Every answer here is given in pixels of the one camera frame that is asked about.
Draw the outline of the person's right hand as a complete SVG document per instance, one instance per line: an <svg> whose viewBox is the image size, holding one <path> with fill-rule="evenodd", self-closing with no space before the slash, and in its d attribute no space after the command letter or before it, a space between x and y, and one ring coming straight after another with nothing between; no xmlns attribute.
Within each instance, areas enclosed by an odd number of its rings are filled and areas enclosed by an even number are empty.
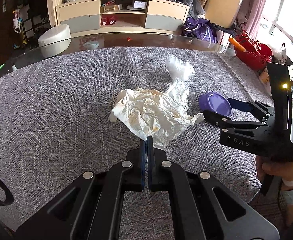
<svg viewBox="0 0 293 240"><path fill-rule="evenodd" d="M263 181L266 174L281 177L288 188L293 189L293 163L272 163L264 161L262 157L256 156L256 170L260 182Z"/></svg>

